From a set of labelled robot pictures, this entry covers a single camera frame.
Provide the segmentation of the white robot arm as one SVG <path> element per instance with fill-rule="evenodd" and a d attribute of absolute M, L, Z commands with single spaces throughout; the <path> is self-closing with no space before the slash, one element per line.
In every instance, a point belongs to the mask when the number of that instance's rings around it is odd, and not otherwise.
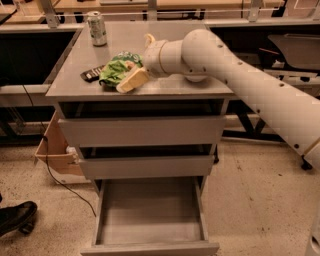
<path fill-rule="evenodd" d="M 224 83 L 313 168 L 320 170 L 320 100 L 247 64 L 214 33 L 196 29 L 178 41 L 146 36 L 143 66 L 132 68 L 116 90 L 127 93 L 151 77 L 182 74 Z"/>

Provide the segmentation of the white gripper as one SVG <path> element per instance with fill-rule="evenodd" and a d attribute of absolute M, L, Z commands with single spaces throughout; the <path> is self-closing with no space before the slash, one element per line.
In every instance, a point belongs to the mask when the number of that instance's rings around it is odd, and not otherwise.
<path fill-rule="evenodd" d="M 161 65 L 161 50 L 167 41 L 156 41 L 154 36 L 150 33 L 145 34 L 144 38 L 146 47 L 146 50 L 143 54 L 144 67 L 134 67 L 126 73 L 125 78 L 116 86 L 116 90 L 120 93 L 127 93 L 142 86 L 149 81 L 149 74 L 153 77 L 166 76 L 166 73 Z"/>

